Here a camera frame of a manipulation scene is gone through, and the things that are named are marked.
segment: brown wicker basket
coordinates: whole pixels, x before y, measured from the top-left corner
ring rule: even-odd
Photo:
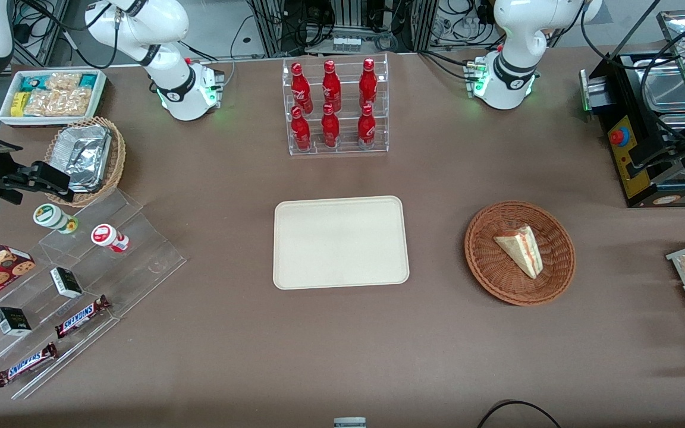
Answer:
[[[502,231],[533,229],[543,271],[531,279],[498,246]],[[511,304],[549,303],[562,294],[576,271],[576,251],[565,228],[551,214],[531,203],[505,201],[481,209],[464,236],[464,255],[477,281],[492,295]]]
[[[107,157],[107,166],[105,169],[104,183],[100,190],[95,193],[76,193],[73,197],[73,202],[65,202],[59,197],[47,194],[46,197],[54,203],[59,203],[67,206],[74,206],[76,208],[81,208],[87,206],[90,202],[97,199],[98,197],[104,195],[107,192],[112,191],[120,181],[120,177],[123,175],[123,162],[125,162],[125,141],[123,141],[123,136],[120,135],[118,128],[112,122],[103,117],[92,117],[92,119],[79,120],[79,122],[74,122],[68,125],[68,127],[88,127],[88,125],[103,125],[107,127],[112,132],[111,141],[111,152]],[[55,143],[57,142],[57,135],[52,139],[52,144],[46,150],[46,156],[44,156],[45,162],[49,163],[52,157],[52,150],[55,148]]]

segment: acrylic bottle rack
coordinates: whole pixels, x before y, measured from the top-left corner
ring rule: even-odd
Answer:
[[[135,304],[174,273],[185,259],[141,213],[142,206],[121,190],[76,213],[78,230],[71,235],[52,231],[28,252],[36,268],[0,292],[0,306],[20,308],[33,329],[25,336],[5,336],[0,330],[0,371],[9,369],[54,342],[57,360],[36,366],[1,388],[11,398],[27,398],[83,350],[114,327]],[[130,239],[122,253],[92,243],[90,233],[109,223]],[[55,266],[73,271],[83,289],[79,298],[57,293],[49,271]],[[58,339],[54,327],[106,295],[111,308]]]
[[[363,71],[364,59],[375,60],[375,75],[377,75],[377,100],[373,105],[373,117],[377,125],[375,127],[375,143],[369,150],[359,148],[359,117],[361,106],[359,105],[359,79]],[[291,155],[340,155],[340,154],[367,154],[387,152],[389,149],[389,92],[388,92],[388,57],[387,55],[369,56],[335,56],[335,69],[340,77],[342,89],[342,109],[337,112],[340,120],[340,143],[337,148],[331,149],[324,144],[321,130],[322,106],[324,95],[321,82],[324,79],[324,60],[317,57],[302,57],[285,59],[282,65],[282,92],[285,98],[285,122],[287,122],[287,141]],[[299,62],[303,66],[303,74],[310,84],[310,98],[313,101],[313,111],[305,115],[310,125],[310,151],[301,152],[297,149],[291,129],[290,109],[294,106],[293,74],[290,73],[290,65]]]

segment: tabletop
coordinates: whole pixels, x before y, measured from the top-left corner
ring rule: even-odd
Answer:
[[[289,156],[281,60],[237,63],[223,107],[193,122],[161,108],[141,68],[106,70],[102,113],[127,144],[120,188],[188,262],[33,396],[0,390],[0,426],[465,427],[506,398],[563,426],[685,426],[685,295],[664,259],[685,247],[685,208],[625,207],[581,109],[578,71],[598,57],[547,52],[513,111],[468,99],[420,56],[388,59],[391,150],[354,158]],[[54,133],[0,138],[30,163]],[[278,203],[378,195],[403,201],[405,284],[274,286]],[[45,200],[3,203],[0,244],[34,246]],[[573,239],[577,272],[552,303],[503,303],[467,267],[468,223],[501,200],[542,206]],[[547,423],[519,409],[501,420]]]

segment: coca-cola bottle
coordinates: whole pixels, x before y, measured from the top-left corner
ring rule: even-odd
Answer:
[[[324,132],[324,144],[330,149],[337,148],[337,144],[340,143],[340,121],[335,116],[335,109],[331,103],[324,105],[321,129]]]
[[[310,114],[313,111],[313,102],[310,100],[310,85],[303,75],[303,67],[295,62],[290,70],[293,71],[293,98],[296,105],[303,109],[303,113]]]
[[[335,71],[335,62],[331,59],[324,62],[324,81],[321,82],[324,91],[324,102],[330,103],[335,112],[343,108],[343,93],[340,89],[340,77]]]
[[[364,73],[361,73],[359,80],[359,104],[363,108],[365,105],[373,105],[377,100],[377,76],[375,75],[375,60],[364,59]]]
[[[369,150],[375,146],[375,126],[377,122],[372,116],[372,105],[364,105],[359,117],[359,147]]]
[[[308,122],[303,117],[303,112],[299,106],[293,106],[291,114],[293,115],[293,121],[290,127],[293,128],[293,138],[296,141],[297,150],[307,152],[310,150],[310,127],[308,127]]]

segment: yellow panel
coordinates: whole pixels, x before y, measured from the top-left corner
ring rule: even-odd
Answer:
[[[609,138],[609,134],[611,134],[612,131],[619,130],[622,127],[626,127],[630,131],[630,139],[628,140],[628,144],[625,144],[623,147],[617,147],[615,144],[609,145],[612,147],[612,156],[615,157],[617,171],[620,173],[620,181],[623,182],[623,189],[625,189],[628,198],[632,198],[639,194],[639,192],[642,190],[649,187],[650,181],[649,174],[647,174],[645,170],[641,171],[639,175],[635,176],[634,178],[630,178],[628,175],[628,170],[626,170],[626,165],[631,163],[631,158],[630,154],[628,154],[628,151],[636,147],[636,138],[633,136],[633,128],[631,128],[628,116],[623,117],[620,122],[617,122],[617,124],[614,125],[611,130],[609,130],[609,133],[607,133],[607,138]]]

